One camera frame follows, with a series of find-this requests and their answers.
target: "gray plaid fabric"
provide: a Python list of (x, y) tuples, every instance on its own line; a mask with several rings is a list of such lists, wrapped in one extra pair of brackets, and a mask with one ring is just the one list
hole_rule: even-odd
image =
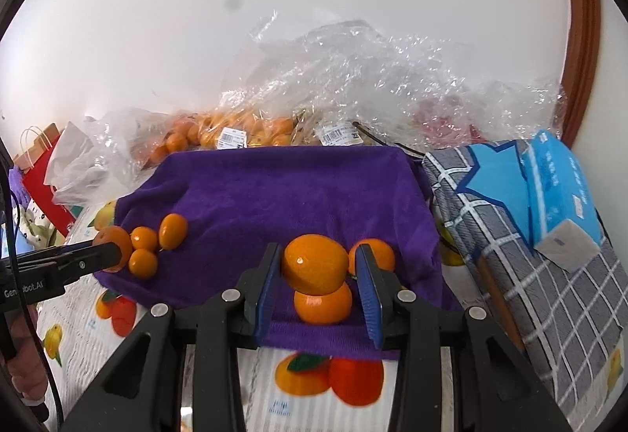
[[(522, 141), (520, 153), (525, 146)], [(464, 147), (434, 151), (423, 160), (445, 226), (478, 287), (486, 294), (473, 263), (482, 254), (536, 373), (568, 414), (628, 323), (628, 276), (606, 238), (601, 255), (574, 273), (530, 252), (502, 207), (456, 193), (472, 165)]]

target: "tissue box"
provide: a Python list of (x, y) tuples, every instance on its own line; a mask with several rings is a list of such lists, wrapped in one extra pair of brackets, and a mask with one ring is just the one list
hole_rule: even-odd
[(523, 154), (535, 249), (565, 271), (600, 252), (600, 224), (580, 163), (548, 131)]

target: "plastic wrap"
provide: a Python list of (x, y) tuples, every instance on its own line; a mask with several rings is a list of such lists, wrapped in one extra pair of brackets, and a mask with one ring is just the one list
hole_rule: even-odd
[(127, 108), (68, 123), (53, 151), (44, 183), (54, 186), (53, 201), (89, 205), (126, 195), (155, 148), (181, 117)]
[(451, 42), (385, 38), (356, 20), (296, 39), (263, 20), (225, 74), (219, 106), (173, 115), (139, 109), (68, 125), (48, 166), (55, 202), (108, 201), (142, 169), (193, 149), (402, 144), (414, 151), (560, 134), (556, 82), (469, 88), (455, 69), (469, 51)]
[(556, 83), (466, 86), (454, 72), (466, 46), (385, 38), (360, 20), (272, 39), (274, 23), (276, 15), (251, 33), (225, 77), (221, 108), (297, 118), (292, 144), (320, 143), (325, 130), (355, 122), (420, 150), (530, 137), (560, 125)]

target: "price label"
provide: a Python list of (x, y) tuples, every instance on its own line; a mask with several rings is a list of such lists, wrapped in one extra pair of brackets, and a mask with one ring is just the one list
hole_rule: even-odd
[(325, 146), (348, 146), (364, 143), (357, 129), (350, 124), (336, 124), (316, 129), (316, 136)]
[(218, 150), (221, 149), (245, 149), (246, 131), (238, 129), (224, 128), (216, 143)]

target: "stacked oranges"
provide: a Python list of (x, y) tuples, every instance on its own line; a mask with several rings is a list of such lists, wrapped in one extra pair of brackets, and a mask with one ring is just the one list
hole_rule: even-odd
[(117, 265), (105, 269), (118, 272), (128, 265), (132, 275), (140, 279), (155, 276), (158, 268), (157, 250), (174, 250), (186, 238), (188, 222), (180, 214), (168, 214), (159, 226), (159, 234), (147, 226), (134, 228), (129, 235), (121, 226), (103, 228), (93, 239), (92, 244), (114, 242), (120, 249), (121, 257)]
[(379, 239), (359, 241), (349, 253), (324, 235), (310, 233), (292, 240), (283, 253), (281, 273), (294, 289), (296, 314), (308, 324), (336, 324), (351, 313), (352, 294), (345, 279), (356, 274), (356, 250), (369, 244), (379, 268), (393, 271), (393, 249)]

